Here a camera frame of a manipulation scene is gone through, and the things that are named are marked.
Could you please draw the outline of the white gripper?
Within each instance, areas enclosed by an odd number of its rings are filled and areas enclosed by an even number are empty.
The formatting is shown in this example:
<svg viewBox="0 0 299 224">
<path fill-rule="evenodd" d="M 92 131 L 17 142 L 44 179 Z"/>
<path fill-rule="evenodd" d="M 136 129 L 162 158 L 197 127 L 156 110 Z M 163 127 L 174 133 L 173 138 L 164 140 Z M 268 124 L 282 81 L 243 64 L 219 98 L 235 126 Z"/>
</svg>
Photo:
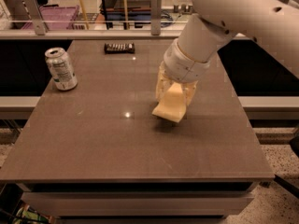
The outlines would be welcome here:
<svg viewBox="0 0 299 224">
<path fill-rule="evenodd" d="M 176 38 L 164 54 L 161 62 L 156 83 L 155 98 L 160 101 L 172 85 L 172 80 L 183 83 L 184 111 L 192 102 L 197 88 L 197 81 L 210 66 L 211 56 L 193 58 L 179 46 Z"/>
</svg>

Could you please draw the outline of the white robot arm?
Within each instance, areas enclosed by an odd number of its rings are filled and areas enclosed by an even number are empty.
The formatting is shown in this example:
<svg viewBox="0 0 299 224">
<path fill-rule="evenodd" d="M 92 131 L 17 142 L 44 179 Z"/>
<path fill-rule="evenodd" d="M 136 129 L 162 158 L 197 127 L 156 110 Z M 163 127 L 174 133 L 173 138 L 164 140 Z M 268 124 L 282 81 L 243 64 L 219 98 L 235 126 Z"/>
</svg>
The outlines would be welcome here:
<svg viewBox="0 0 299 224">
<path fill-rule="evenodd" d="M 299 77 L 299 9 L 278 0 L 192 0 L 195 13 L 164 54 L 152 114 L 179 122 L 215 53 L 245 35 Z"/>
</svg>

